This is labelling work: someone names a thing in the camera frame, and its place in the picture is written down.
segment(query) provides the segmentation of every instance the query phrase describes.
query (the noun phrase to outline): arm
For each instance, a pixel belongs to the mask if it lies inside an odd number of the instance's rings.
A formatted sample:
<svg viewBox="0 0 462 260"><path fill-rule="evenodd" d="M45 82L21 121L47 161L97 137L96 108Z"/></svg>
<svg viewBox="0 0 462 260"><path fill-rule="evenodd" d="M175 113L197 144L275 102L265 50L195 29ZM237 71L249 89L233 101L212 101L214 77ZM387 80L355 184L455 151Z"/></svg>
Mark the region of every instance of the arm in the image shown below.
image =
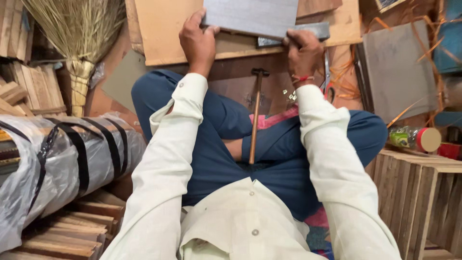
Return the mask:
<svg viewBox="0 0 462 260"><path fill-rule="evenodd" d="M187 45L183 49L190 73L178 83L167 106L150 118L157 130L132 174L133 194L127 201L121 231L103 260L176 259L181 199L192 174L190 164L203 120L206 77L215 57L214 34L219 31L199 28L204 15L204 9L193 14L180 33L182 45Z"/></svg>
<svg viewBox="0 0 462 260"><path fill-rule="evenodd" d="M310 33L290 31L291 74L313 75L322 47ZM397 260L396 242L378 215L378 194L350 141L346 108L335 109L312 82L295 84L301 141L310 162L310 179L326 209L334 256L339 260Z"/></svg>

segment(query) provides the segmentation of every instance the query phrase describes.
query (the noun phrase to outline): hand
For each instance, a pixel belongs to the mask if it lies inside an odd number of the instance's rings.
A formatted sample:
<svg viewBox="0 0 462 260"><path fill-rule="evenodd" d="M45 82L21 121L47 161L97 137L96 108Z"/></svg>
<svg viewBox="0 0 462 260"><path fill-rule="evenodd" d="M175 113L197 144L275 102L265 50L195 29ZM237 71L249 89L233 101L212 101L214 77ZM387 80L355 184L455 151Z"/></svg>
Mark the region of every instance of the hand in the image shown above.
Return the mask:
<svg viewBox="0 0 462 260"><path fill-rule="evenodd" d="M324 47L310 31L289 29L287 35L283 44L289 48L289 74L314 76L322 59ZM314 80L297 82L294 87L297 89L306 84L314 84Z"/></svg>
<svg viewBox="0 0 462 260"><path fill-rule="evenodd" d="M202 30L199 26L206 9L202 8L186 20L180 32L180 43L189 62L189 72L208 77L215 61L215 35L220 27L209 26Z"/></svg>

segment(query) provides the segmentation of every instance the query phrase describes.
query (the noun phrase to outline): person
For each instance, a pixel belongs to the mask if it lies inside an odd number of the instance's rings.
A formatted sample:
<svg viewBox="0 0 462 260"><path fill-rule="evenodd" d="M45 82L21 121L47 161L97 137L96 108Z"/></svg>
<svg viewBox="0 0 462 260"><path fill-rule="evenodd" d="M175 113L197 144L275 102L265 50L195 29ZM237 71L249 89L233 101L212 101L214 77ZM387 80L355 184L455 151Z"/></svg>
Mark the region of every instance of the person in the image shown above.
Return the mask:
<svg viewBox="0 0 462 260"><path fill-rule="evenodd" d="M400 259L364 171L384 145L383 121L335 109L311 78L296 82L299 117L259 131L261 167L243 169L236 161L249 159L252 123L242 105L207 90L219 28L200 28L205 13L179 34L188 74L155 70L132 89L149 144L102 259L323 259L301 222L321 204L336 259ZM322 45L306 31L287 34L289 74L312 76Z"/></svg>

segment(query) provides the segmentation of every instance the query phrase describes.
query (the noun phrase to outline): blue trousers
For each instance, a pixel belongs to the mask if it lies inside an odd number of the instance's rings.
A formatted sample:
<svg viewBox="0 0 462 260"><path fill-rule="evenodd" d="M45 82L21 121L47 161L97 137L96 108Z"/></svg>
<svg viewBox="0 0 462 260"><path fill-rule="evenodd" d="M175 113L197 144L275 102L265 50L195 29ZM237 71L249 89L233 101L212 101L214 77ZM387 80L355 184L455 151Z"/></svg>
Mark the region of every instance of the blue trousers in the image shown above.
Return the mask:
<svg viewBox="0 0 462 260"><path fill-rule="evenodd" d="M149 117L171 99L183 76L168 70L154 70L140 77L132 89L132 99L141 128L152 138ZM195 205L215 190L251 177L274 192L303 221L322 205L310 181L310 164L300 141L300 120L293 117L258 131L255 161L266 167L244 171L233 159L222 139L243 138L242 159L249 160L252 123L250 112L229 98L207 91L204 120L199 125L193 150L192 177L183 206ZM350 111L347 136L364 166L378 154L387 139L383 120L366 111Z"/></svg>

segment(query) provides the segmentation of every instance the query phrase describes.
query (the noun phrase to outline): man's left hand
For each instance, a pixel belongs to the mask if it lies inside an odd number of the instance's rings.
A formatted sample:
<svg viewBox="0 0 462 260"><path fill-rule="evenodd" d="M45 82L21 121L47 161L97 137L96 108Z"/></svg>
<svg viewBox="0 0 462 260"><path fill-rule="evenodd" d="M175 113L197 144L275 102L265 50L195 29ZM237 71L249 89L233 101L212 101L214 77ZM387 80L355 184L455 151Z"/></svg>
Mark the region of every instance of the man's left hand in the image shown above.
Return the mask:
<svg viewBox="0 0 462 260"><path fill-rule="evenodd" d="M209 26L202 30L200 24L206 9L202 8L186 20L180 32L180 43L189 62L189 72L208 77L215 61L215 35L220 32L218 26Z"/></svg>

